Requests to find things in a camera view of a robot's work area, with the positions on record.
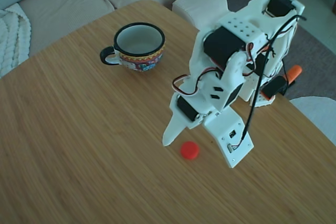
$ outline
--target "black cable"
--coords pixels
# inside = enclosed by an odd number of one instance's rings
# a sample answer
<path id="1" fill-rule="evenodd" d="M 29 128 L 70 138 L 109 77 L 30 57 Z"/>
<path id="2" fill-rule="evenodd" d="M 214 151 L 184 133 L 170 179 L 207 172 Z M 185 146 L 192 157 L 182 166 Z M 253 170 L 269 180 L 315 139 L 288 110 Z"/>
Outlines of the black cable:
<path id="1" fill-rule="evenodd" d="M 283 90 L 282 95 L 285 95 L 287 92 L 287 89 L 289 87 L 289 81 L 288 81 L 288 75 L 287 75 L 287 71 L 285 68 L 285 62 L 283 61 L 284 59 L 282 59 L 282 67 L 283 67 L 283 72 L 285 73 L 285 77 L 286 77 L 286 88 L 285 90 Z"/>
<path id="2" fill-rule="evenodd" d="M 259 76 L 259 79 L 258 79 L 258 83 L 257 83 L 257 86 L 256 86 L 256 91 L 255 91 L 255 94 L 254 94 L 254 98 L 253 98 L 253 102 L 252 102 L 252 105 L 251 105 L 251 110 L 250 110 L 250 113 L 248 115 L 248 118 L 247 118 L 247 121 L 246 121 L 246 124 L 245 124 L 245 127 L 244 127 L 244 130 L 243 130 L 243 133 L 241 135 L 241 139 L 239 141 L 239 143 L 237 145 L 232 145 L 232 147 L 235 147 L 235 149 L 237 149 L 242 141 L 244 140 L 244 137 L 246 136 L 246 133 L 247 133 L 247 130 L 249 128 L 249 125 L 250 125 L 250 122 L 251 122 L 251 118 L 252 118 L 252 114 L 253 114 L 253 111 L 254 111 L 254 108 L 256 106 L 256 102 L 257 102 L 257 98 L 258 98 L 258 95 L 259 95 L 259 89 L 260 89 L 260 86 L 261 86 L 261 82 L 262 82 L 262 77 L 264 75 L 264 70 L 265 70 L 265 66 L 266 66 L 266 63 L 267 63 L 267 60 L 268 60 L 268 56 L 269 56 L 269 53 L 272 51 L 272 46 L 273 46 L 273 43 L 274 41 L 277 39 L 277 37 L 280 35 L 280 33 L 282 32 L 282 30 L 288 26 L 288 24 L 290 24 L 294 19 L 298 19 L 298 18 L 301 18 L 303 20 L 307 20 L 305 17 L 301 16 L 301 15 L 294 15 L 292 17 L 290 17 L 278 30 L 277 32 L 274 34 L 274 36 L 272 37 L 272 39 L 270 41 L 268 41 L 262 48 L 266 47 L 268 45 L 268 49 L 266 51 L 266 55 L 265 55 L 265 60 L 264 60 L 264 63 L 262 64 L 261 66 L 261 75 Z"/>

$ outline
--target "white blanket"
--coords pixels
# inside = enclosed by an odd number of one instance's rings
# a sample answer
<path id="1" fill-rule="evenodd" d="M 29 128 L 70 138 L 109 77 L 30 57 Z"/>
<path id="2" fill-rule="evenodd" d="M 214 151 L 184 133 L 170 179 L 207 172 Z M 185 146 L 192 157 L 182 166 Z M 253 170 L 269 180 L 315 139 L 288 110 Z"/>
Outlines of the white blanket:
<path id="1" fill-rule="evenodd" d="M 0 78 L 28 59 L 31 30 L 19 4 L 0 10 Z"/>

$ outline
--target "mug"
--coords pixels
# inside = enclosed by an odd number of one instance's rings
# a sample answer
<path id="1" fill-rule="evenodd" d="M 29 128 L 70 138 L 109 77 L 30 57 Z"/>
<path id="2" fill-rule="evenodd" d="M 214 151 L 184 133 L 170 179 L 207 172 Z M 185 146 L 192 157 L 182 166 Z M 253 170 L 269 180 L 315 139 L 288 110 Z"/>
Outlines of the mug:
<path id="1" fill-rule="evenodd" d="M 156 66 L 163 55 L 163 31 L 149 23 L 131 23 L 122 27 L 114 37 L 114 45 L 100 52 L 107 65 L 124 65 L 144 72 Z"/>

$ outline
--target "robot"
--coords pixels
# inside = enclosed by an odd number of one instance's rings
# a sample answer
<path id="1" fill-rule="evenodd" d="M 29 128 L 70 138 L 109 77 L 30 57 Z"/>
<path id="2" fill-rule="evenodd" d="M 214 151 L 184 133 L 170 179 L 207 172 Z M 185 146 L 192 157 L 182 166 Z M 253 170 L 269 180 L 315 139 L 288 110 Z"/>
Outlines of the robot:
<path id="1" fill-rule="evenodd" d="M 238 12 L 202 29 L 189 62 L 190 75 L 173 80 L 173 115 L 163 145 L 170 145 L 186 127 L 202 124 L 228 166 L 235 167 L 254 145 L 230 105 L 238 96 L 251 100 L 252 106 L 273 102 L 275 96 L 263 98 L 259 87 L 282 68 L 304 8 L 297 0 L 251 0 Z"/>

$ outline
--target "rug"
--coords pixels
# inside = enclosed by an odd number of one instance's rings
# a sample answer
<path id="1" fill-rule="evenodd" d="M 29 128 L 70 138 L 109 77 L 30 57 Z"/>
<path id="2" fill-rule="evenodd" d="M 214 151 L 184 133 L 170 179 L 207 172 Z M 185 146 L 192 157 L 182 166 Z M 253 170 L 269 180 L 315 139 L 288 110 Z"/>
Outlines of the rug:
<path id="1" fill-rule="evenodd" d="M 227 0 L 232 12 L 245 7 L 249 1 Z M 289 100 L 310 96 L 336 100 L 336 56 L 300 26 L 284 62 L 287 70 L 296 64 L 303 68 L 296 83 L 286 93 Z"/>

